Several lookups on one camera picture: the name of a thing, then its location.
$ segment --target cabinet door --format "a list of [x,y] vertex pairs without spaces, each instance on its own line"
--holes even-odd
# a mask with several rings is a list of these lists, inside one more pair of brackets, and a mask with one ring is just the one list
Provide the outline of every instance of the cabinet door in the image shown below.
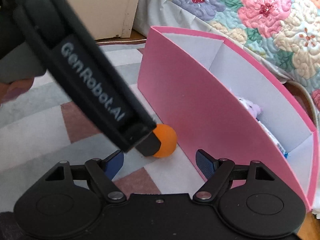
[[68,0],[94,39],[128,38],[138,0]]

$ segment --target orange ball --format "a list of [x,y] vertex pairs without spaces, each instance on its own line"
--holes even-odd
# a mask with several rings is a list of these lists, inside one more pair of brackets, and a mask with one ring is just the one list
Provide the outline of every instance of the orange ball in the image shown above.
[[177,147],[178,138],[176,132],[166,124],[157,124],[153,132],[161,142],[159,151],[153,156],[163,158],[171,155]]

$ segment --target screw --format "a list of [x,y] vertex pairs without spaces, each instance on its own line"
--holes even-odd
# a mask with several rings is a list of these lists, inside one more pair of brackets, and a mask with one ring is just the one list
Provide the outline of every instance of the screw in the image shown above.
[[212,197],[212,195],[207,191],[199,191],[196,193],[196,197],[201,200],[208,200]]
[[124,194],[121,191],[113,191],[108,194],[108,198],[112,200],[119,200],[124,197]]

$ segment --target pink box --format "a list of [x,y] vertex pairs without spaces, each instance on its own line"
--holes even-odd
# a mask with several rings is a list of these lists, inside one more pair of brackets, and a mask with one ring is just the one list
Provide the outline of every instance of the pink box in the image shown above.
[[[197,170],[198,149],[236,164],[260,160],[311,210],[319,166],[317,129],[286,88],[229,39],[152,27],[138,88],[162,122],[177,132]],[[287,159],[235,95],[263,108],[259,120],[289,152]]]

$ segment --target quilted fabric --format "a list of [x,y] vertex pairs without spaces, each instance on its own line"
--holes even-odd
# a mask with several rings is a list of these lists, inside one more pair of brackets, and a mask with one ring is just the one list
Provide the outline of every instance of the quilted fabric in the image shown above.
[[320,109],[320,0],[170,0],[302,84]]

